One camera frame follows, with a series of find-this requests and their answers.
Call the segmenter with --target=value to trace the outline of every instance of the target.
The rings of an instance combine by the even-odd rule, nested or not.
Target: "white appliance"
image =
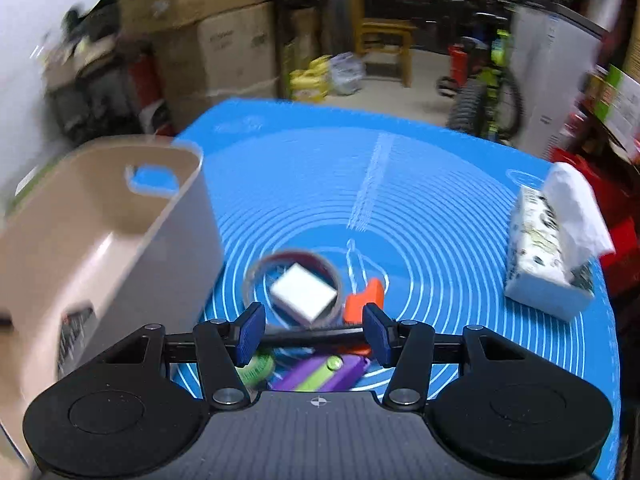
[[[519,7],[513,20],[510,67],[524,104],[519,150],[540,158],[560,130],[594,65],[605,30],[563,6]]]

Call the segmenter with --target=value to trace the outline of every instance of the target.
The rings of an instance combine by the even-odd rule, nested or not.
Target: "white eraser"
[[[274,303],[304,326],[311,325],[337,292],[300,264],[293,264],[269,289]]]

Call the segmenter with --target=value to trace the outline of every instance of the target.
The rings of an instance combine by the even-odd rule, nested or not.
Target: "blue gripper pad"
[[[239,325],[240,334],[236,345],[236,354],[232,356],[232,359],[235,366],[245,366],[249,364],[264,335],[266,326],[264,305],[257,301],[252,303],[236,319],[234,324]]]
[[[374,304],[365,305],[362,311],[362,330],[380,366],[388,368],[395,364],[393,363],[393,352],[389,346],[387,327],[376,316],[374,309],[379,310]]]

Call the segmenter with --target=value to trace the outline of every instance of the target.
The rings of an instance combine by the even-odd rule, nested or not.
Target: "beige plastic basket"
[[[132,187],[144,166],[168,168],[179,190]],[[201,169],[194,146],[101,139],[62,160],[9,218],[0,234],[0,313],[13,322],[0,329],[3,480],[28,470],[20,456],[31,463],[22,416],[61,373],[67,314],[89,302],[96,328],[85,326],[66,371],[147,323],[189,332],[197,322],[223,263]]]

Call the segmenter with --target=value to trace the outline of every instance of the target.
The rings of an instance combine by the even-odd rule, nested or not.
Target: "wooden chair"
[[[412,55],[414,44],[413,32],[416,29],[406,20],[384,20],[382,18],[365,18],[363,0],[351,0],[351,26],[353,27],[353,43],[356,54],[364,56],[369,52],[385,52],[398,54],[398,65],[402,75],[402,85],[411,86]],[[380,41],[366,43],[365,36],[378,35]],[[385,38],[399,36],[399,45],[385,44]]]

